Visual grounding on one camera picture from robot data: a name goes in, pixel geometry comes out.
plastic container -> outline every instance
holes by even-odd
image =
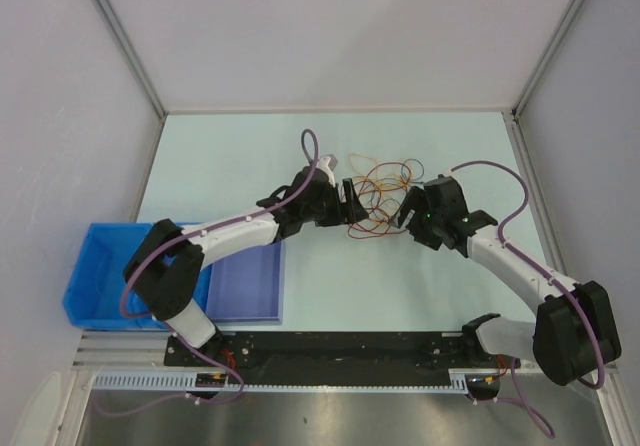
[[[282,321],[284,243],[250,248],[213,265],[205,313],[218,322]]]
[[[63,300],[71,324],[83,329],[103,331],[165,329],[162,323],[154,321],[151,316],[126,319],[120,316],[119,310],[120,296],[125,287],[122,272],[151,226],[148,223],[97,223],[89,227]],[[273,246],[279,245],[252,248],[216,262],[214,269],[221,270],[219,277],[224,283],[222,288],[211,286],[212,267],[203,270],[194,291],[195,301],[205,309],[211,289],[217,295],[216,311],[224,316],[223,319],[229,318],[228,312],[238,314],[243,308],[235,304],[235,301],[256,294],[260,296],[262,293],[256,291],[255,283],[237,280],[233,278],[233,274],[230,276],[229,272],[238,271],[238,268],[250,269],[247,265],[255,261],[262,264],[260,258],[263,254],[260,250],[267,251],[267,255],[272,257],[275,254]],[[231,285],[238,290],[234,294],[225,291],[225,288]],[[281,300],[278,297],[272,298],[272,301],[280,304]],[[146,306],[135,294],[129,295],[128,308],[131,312],[146,311]],[[275,319],[280,319],[280,311],[281,308],[278,307]],[[236,320],[252,319],[237,317]]]

white table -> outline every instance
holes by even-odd
[[[318,135],[320,154],[380,160],[415,157],[435,178],[456,164],[490,159],[516,168],[498,113],[349,113],[178,115],[167,119],[138,220],[211,221],[240,213],[288,184],[305,159],[300,132]],[[470,210],[502,219],[522,199],[517,183],[485,166],[456,174]],[[534,256],[542,249],[527,210],[508,235]],[[460,254],[438,252],[408,235],[356,241],[346,227],[315,228],[287,239],[281,325],[223,329],[419,331],[459,330],[482,314],[533,314],[503,283]]]

wire bundle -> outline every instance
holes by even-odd
[[[424,165],[414,158],[380,163],[376,158],[360,153],[351,153],[348,158],[351,169],[356,173],[353,177],[356,194],[369,213],[369,219],[349,226],[349,237],[371,239],[404,233],[405,229],[391,231],[391,220],[411,185],[419,183],[424,177]],[[363,174],[354,165],[356,158],[372,162],[373,168],[367,174]],[[419,176],[414,173],[412,164],[420,166]],[[381,175],[383,170],[386,171],[384,176]]]

gray wall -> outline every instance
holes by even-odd
[[[588,0],[523,116],[569,272],[610,293],[640,414],[640,0]]]
[[[92,221],[126,221],[159,125],[90,0],[0,0],[0,444],[80,331],[61,300]]]

